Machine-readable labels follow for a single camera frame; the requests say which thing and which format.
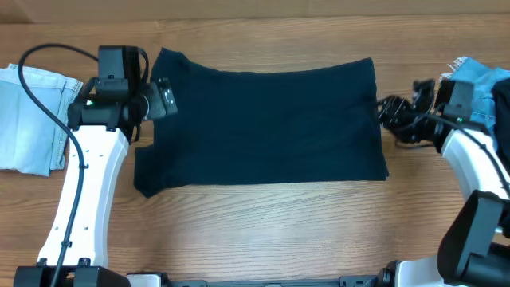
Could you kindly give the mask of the dark navy t-shirt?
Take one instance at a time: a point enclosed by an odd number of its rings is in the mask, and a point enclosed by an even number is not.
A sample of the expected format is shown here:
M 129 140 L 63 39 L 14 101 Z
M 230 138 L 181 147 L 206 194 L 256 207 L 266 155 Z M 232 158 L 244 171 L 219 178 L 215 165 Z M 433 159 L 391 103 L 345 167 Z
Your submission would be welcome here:
M 162 49 L 177 113 L 135 150 L 135 188 L 152 197 L 186 185 L 383 181 L 375 67 L 365 58 L 287 73 L 227 72 Z

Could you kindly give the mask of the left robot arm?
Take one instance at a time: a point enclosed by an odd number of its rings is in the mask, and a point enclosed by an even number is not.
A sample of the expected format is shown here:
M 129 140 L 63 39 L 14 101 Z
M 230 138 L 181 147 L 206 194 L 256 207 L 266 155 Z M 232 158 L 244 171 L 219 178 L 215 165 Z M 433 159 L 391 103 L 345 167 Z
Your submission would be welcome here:
M 135 46 L 102 45 L 91 77 L 59 120 L 35 97 L 24 77 L 28 56 L 18 62 L 18 78 L 28 97 L 71 143 L 57 213 L 37 262 L 19 266 L 16 286 L 168 286 L 164 272 L 121 275 L 108 269 L 108 224 L 120 168 L 140 125 L 177 112 L 166 78 L 148 80 L 147 53 Z

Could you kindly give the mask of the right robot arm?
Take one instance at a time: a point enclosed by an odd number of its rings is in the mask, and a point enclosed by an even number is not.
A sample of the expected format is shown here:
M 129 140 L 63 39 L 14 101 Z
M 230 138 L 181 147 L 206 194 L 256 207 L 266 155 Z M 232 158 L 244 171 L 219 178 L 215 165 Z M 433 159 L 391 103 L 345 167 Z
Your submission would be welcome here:
M 507 286 L 509 174 L 487 128 L 471 120 L 474 87 L 465 81 L 415 81 L 412 100 L 378 102 L 379 122 L 405 144 L 431 142 L 459 180 L 465 199 L 437 255 L 394 261 L 361 286 Z

